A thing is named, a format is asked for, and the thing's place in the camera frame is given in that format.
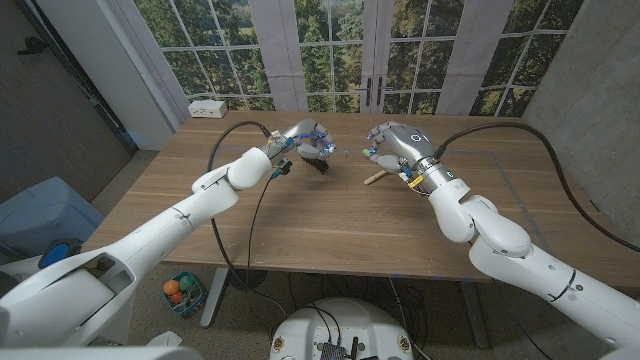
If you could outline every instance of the green ball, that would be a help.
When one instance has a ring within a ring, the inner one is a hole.
[[[196,281],[193,280],[191,276],[183,276],[180,279],[180,290],[185,291],[189,288],[189,286],[193,285]]]

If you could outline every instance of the table leg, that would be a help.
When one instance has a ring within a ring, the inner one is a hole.
[[[486,349],[489,347],[489,337],[487,336],[487,328],[484,317],[482,316],[482,308],[480,307],[476,284],[472,282],[460,282],[460,289],[462,290],[464,306],[467,309],[467,315],[471,323],[473,342],[477,348]]]
[[[200,326],[203,328],[208,328],[213,324],[213,319],[216,317],[216,311],[222,299],[222,291],[224,291],[228,273],[228,268],[217,268],[216,273],[213,275],[209,295],[207,296],[202,317],[200,318]]]

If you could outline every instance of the orange ball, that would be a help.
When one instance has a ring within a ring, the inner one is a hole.
[[[164,284],[165,294],[171,296],[177,293],[178,291],[180,291],[180,283],[177,282],[176,280],[170,280],[170,281],[167,281],[166,284]]]
[[[177,293],[171,295],[171,301],[173,301],[176,304],[179,304],[181,297],[182,297],[182,293],[178,291]]]

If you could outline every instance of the blue container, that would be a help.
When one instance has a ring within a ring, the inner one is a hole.
[[[171,305],[172,302],[170,300],[170,296],[165,294],[164,291],[162,292],[162,297],[164,298],[164,301],[167,303],[167,306],[169,306],[169,309],[171,309],[171,312],[173,312],[176,315],[183,316],[183,317],[191,314],[194,311],[196,311],[196,309],[200,305],[202,305],[204,303],[205,299],[207,298],[207,293],[204,291],[202,286],[200,286],[200,283],[198,282],[196,277],[193,276],[192,273],[190,273],[188,271],[181,272],[180,274],[175,276],[172,280],[176,280],[177,282],[180,282],[180,279],[182,279],[184,276],[190,276],[194,281],[193,284],[196,285],[198,287],[198,290],[200,291],[200,296],[198,296],[197,299],[193,300],[188,307],[181,307],[181,308],[178,308],[178,310],[174,310],[173,306]]]

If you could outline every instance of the wooden handle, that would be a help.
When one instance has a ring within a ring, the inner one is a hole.
[[[369,185],[369,184],[373,183],[374,181],[380,179],[381,177],[385,176],[386,174],[388,174],[388,173],[385,170],[382,170],[379,173],[368,177],[367,180],[364,181],[364,184],[365,185]]]

